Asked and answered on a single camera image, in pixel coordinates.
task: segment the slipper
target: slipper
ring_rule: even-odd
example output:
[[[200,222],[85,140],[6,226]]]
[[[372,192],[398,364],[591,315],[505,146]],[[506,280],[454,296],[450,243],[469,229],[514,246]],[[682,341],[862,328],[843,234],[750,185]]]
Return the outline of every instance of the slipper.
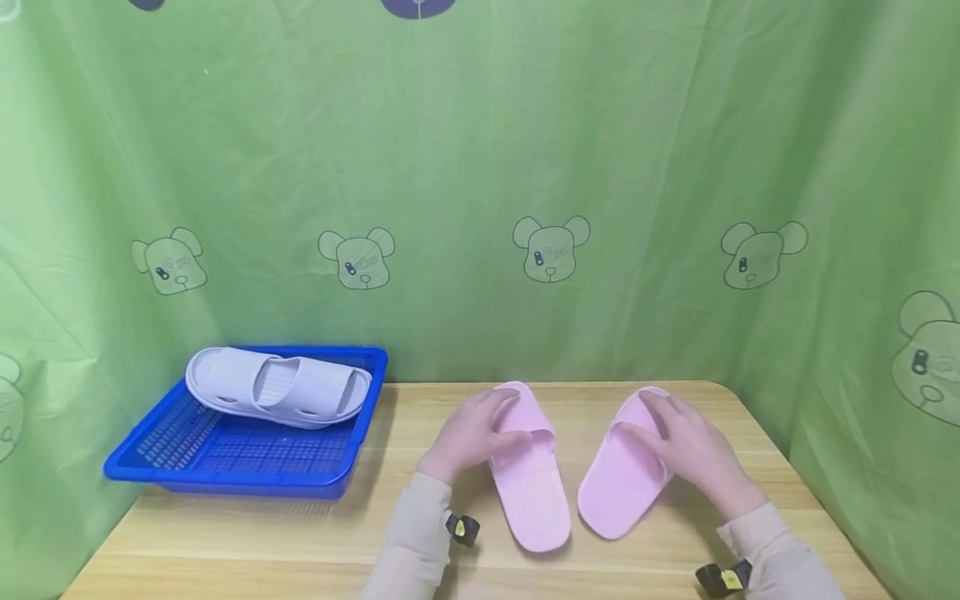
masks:
[[[632,423],[660,434],[639,392],[669,396],[660,388],[640,388],[620,407],[593,464],[577,492],[580,517],[601,538],[627,535],[660,495],[672,473],[650,448],[618,427]]]
[[[533,434],[530,441],[505,448],[490,458],[507,524],[516,542],[527,550],[555,550],[570,537],[570,507],[554,455],[557,438],[553,426],[525,384],[511,381],[496,389],[517,390],[520,398],[500,410],[494,429]]]
[[[372,377],[312,358],[206,348],[190,359],[185,379],[190,394],[213,410],[320,429],[360,412]]]

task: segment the cartoon bear print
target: cartoon bear print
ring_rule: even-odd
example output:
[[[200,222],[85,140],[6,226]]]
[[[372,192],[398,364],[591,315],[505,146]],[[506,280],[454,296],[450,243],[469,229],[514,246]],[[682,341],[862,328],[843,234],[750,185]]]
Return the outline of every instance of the cartoon bear print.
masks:
[[[780,256],[806,248],[806,228],[791,221],[779,231],[757,233],[749,223],[737,223],[724,233],[720,247],[733,255],[724,273],[727,285],[737,290],[754,290],[780,274]]]
[[[134,240],[133,264],[140,273],[150,273],[157,292],[173,296],[206,283],[206,271],[197,262],[204,247],[193,231],[176,228],[170,237],[149,244]]]
[[[960,323],[936,292],[917,292],[900,309],[910,341],[894,358],[894,382],[911,404],[960,427]]]
[[[340,282],[351,290],[372,290],[387,285],[390,271],[384,258],[394,253],[394,236],[384,228],[373,228],[367,237],[344,239],[335,231],[324,231],[317,242],[320,254],[336,261]]]
[[[571,217],[562,227],[541,227],[533,217],[523,217],[514,227],[514,243],[527,251],[523,271],[534,281],[556,283],[573,275],[577,260],[573,249],[590,238],[587,219]]]
[[[380,0],[383,8],[401,19],[423,20],[446,12],[455,0]]]
[[[23,428],[23,395],[15,385],[19,378],[20,365],[0,353],[0,463],[13,453]]]

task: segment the sleeve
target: sleeve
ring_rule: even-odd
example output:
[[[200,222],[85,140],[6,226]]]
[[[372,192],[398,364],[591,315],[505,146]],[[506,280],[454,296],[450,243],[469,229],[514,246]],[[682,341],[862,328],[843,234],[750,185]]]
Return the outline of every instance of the sleeve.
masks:
[[[773,504],[732,520],[717,533],[754,568],[747,600],[844,600],[827,567],[790,532]]]
[[[400,494],[361,600],[429,600],[450,562],[450,487],[423,473]]]

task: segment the table surface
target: table surface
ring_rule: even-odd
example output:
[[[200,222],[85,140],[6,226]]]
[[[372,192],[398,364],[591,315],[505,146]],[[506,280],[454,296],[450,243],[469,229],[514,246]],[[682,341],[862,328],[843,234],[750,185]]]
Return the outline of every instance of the table surface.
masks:
[[[638,382],[532,384],[554,424],[571,511],[610,420]],[[729,438],[744,468],[826,562],[850,600],[890,596],[796,471],[729,390],[661,382]],[[445,417],[483,384],[385,386],[347,495],[336,504],[181,496],[148,488],[62,600],[314,600],[357,598],[400,490]],[[465,474],[455,511],[480,521],[476,548],[453,544],[437,598],[700,598],[694,571],[733,559],[720,516],[675,477],[626,538],[605,541],[573,519],[571,542],[549,556],[514,542],[486,467]]]

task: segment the person's left hand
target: person's left hand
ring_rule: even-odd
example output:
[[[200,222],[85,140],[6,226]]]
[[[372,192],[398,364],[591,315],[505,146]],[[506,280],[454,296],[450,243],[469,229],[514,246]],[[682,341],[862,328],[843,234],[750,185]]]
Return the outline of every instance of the person's left hand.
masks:
[[[529,431],[493,431],[497,411],[518,397],[516,390],[486,390],[467,398],[446,420],[417,470],[452,487],[465,468],[483,463],[497,450],[530,440]]]

